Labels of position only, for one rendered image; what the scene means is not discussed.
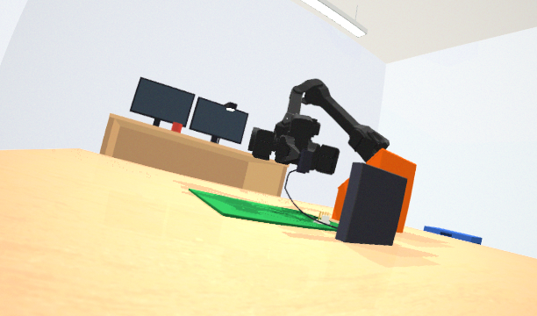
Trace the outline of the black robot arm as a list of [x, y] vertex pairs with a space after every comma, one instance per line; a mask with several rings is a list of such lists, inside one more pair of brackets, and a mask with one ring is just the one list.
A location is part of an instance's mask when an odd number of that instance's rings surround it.
[[[304, 94], [305, 92], [305, 94]], [[304, 97], [303, 97], [304, 94]], [[291, 89], [289, 106], [283, 120], [276, 123], [273, 144], [277, 144], [281, 135], [300, 140], [311, 141], [319, 135], [321, 124], [310, 116], [300, 115], [301, 103], [320, 106], [348, 134], [348, 145], [365, 161], [373, 157], [382, 148], [387, 149], [390, 142], [370, 126], [360, 125], [332, 97], [323, 81], [313, 78]]]

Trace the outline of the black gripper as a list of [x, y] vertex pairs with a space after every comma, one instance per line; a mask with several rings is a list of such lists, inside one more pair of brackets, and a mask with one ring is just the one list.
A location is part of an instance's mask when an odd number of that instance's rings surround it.
[[257, 131], [252, 152], [254, 158], [269, 161], [272, 148], [276, 150], [275, 162], [285, 165], [297, 165], [301, 155], [300, 152], [303, 148], [307, 148], [308, 151], [313, 152], [310, 171], [315, 169], [315, 171], [329, 176], [334, 174], [340, 155], [340, 150], [337, 147], [325, 144], [320, 146], [318, 143], [300, 140], [287, 135], [281, 135], [275, 145], [273, 144], [275, 135], [275, 132], [264, 129]]

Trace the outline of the green circuit board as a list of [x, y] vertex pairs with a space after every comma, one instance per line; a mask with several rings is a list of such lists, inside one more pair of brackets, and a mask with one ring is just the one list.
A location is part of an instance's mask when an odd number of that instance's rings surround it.
[[[314, 221], [298, 210], [257, 203], [235, 197], [222, 196], [200, 190], [189, 189], [189, 191], [203, 200], [208, 206], [220, 213], [222, 216], [236, 219], [247, 219], [281, 226], [302, 227], [313, 230], [318, 229], [329, 232], [337, 232], [338, 229], [325, 226], [316, 220]], [[322, 212], [321, 218], [321, 211], [319, 212], [318, 217], [313, 216], [310, 213], [307, 214], [314, 219], [318, 219], [323, 223], [326, 223], [327, 225], [330, 224], [336, 227], [339, 225], [338, 223], [329, 220], [330, 216], [328, 215], [328, 212], [326, 212], [327, 215], [324, 215], [324, 212]]]

